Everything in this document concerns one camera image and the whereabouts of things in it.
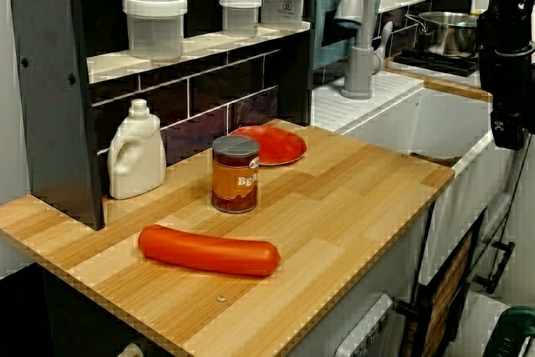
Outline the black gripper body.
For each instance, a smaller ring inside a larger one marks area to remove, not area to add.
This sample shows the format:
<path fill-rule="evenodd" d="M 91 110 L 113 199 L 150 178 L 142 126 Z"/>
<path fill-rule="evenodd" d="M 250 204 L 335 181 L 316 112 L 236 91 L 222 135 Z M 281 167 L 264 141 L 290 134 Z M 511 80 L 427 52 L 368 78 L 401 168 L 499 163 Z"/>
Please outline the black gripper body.
<path fill-rule="evenodd" d="M 524 145 L 522 104 L 517 101 L 493 100 L 491 127 L 498 147 L 521 150 Z"/>

